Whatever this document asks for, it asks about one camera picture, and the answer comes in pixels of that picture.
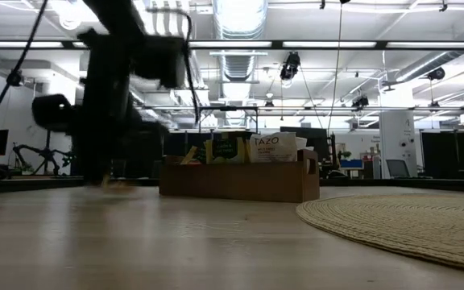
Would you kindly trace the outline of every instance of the round jute rug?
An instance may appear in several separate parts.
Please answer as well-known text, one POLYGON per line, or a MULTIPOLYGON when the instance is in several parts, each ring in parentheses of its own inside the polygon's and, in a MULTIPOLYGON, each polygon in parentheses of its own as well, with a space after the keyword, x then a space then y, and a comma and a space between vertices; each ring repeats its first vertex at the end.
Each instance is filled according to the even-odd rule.
POLYGON ((339 197, 305 202, 296 212, 355 242, 464 267, 464 195, 339 197))

